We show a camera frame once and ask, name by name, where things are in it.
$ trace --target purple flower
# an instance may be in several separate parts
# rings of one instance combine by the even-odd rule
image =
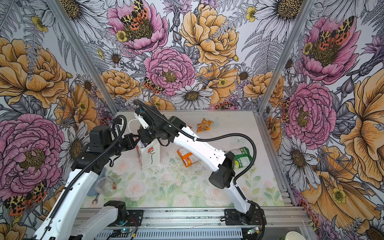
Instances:
[[[322,31],[332,32],[338,29],[343,22],[330,22],[329,18],[321,17],[310,30],[309,36],[304,40],[303,54],[295,64],[296,71],[309,76],[313,81],[322,81],[329,85],[341,78],[356,61],[358,54],[354,54],[356,42],[360,32],[356,31],[357,18],[354,18],[350,36],[340,45],[330,44],[325,50],[320,49],[319,34]]]
[[[211,8],[218,7],[219,0],[201,0],[201,4],[209,5]]]
[[[290,98],[288,114],[287,136],[294,135],[311,150],[321,147],[336,125],[332,95],[321,83],[300,83]]]
[[[191,0],[164,0],[164,12],[168,15],[171,12],[179,11],[183,15],[191,10]]]
[[[42,181],[52,187],[64,134],[54,122],[37,114],[0,123],[0,197],[25,196]]]
[[[126,56],[135,56],[143,52],[154,51],[164,46],[168,41],[168,22],[166,17],[161,18],[153,3],[151,6],[143,0],[144,7],[148,10],[148,19],[139,23],[139,29],[132,30],[130,26],[125,27],[120,20],[126,15],[132,15],[134,5],[123,5],[122,8],[108,8],[107,17],[109,20],[110,33],[116,35],[116,43],[121,44]]]
[[[158,48],[151,57],[144,60],[147,78],[153,84],[163,87],[167,96],[195,81],[195,68],[188,55],[172,48]]]

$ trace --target green snack bag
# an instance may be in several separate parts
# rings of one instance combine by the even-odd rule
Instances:
[[[249,150],[246,147],[237,148],[231,151],[235,155],[235,167],[233,169],[239,169],[241,167],[246,167],[251,163],[252,157],[249,154]]]

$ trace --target floral tablecloth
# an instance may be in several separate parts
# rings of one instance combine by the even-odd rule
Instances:
[[[239,178],[238,183],[249,199],[263,206],[284,205],[252,112],[191,111],[164,114],[167,117],[179,117],[194,132],[202,118],[212,120],[211,130],[198,134],[202,138],[231,132],[250,136],[257,147],[257,158],[255,165]],[[125,112],[124,115],[128,120],[134,118],[132,112]],[[133,125],[130,124],[130,128],[135,133],[137,128],[134,130]],[[223,150],[246,146],[252,155],[251,145],[240,137],[222,139],[211,145]],[[176,152],[179,148],[173,143],[161,147],[161,163],[147,170],[141,170],[135,150],[124,152],[112,168],[106,167],[106,176],[117,184],[115,194],[111,197],[100,195],[96,204],[92,204],[95,196],[87,196],[82,207],[102,207],[109,200],[124,201],[128,208],[233,206],[226,193],[209,182],[208,177],[212,172],[202,161],[188,168],[184,166]]]

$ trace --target clear plastic cup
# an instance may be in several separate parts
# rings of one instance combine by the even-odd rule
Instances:
[[[116,192],[116,189],[116,183],[114,183],[109,177],[100,178],[95,185],[96,192],[105,197],[112,196]]]

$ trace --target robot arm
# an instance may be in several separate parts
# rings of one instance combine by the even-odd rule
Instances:
[[[89,133],[91,140],[89,152],[83,152],[76,158],[64,191],[55,203],[53,210],[31,239],[68,240],[70,236],[75,236],[72,239],[91,240],[99,233],[100,229],[104,229],[109,224],[124,223],[127,219],[125,203],[110,201],[104,205],[99,213],[74,229],[72,233],[68,231],[72,228],[87,192],[96,181],[104,165],[108,161],[113,162],[109,158],[119,155],[123,151],[134,149],[139,140],[148,144],[156,139],[159,141],[163,139],[188,149],[212,170],[209,181],[217,188],[226,191],[238,212],[237,220],[243,224],[250,224],[254,218],[255,207],[258,207],[263,218],[262,224],[265,224],[265,216],[260,206],[248,200],[241,188],[236,184],[236,179],[253,165],[256,158],[255,148],[253,161],[250,166],[235,177],[233,170],[234,154],[232,152],[225,153],[206,143],[207,141],[218,140],[226,136],[200,139],[177,117],[173,116],[167,119],[154,106],[147,106],[140,101],[135,103],[139,105],[135,111],[135,117],[143,127],[138,130],[139,135],[130,133],[122,138],[127,121],[121,115],[115,119],[115,121],[118,118],[123,118],[124,120],[123,129],[119,130],[118,136],[114,132],[115,123],[113,124],[113,129],[109,126],[94,127]]]

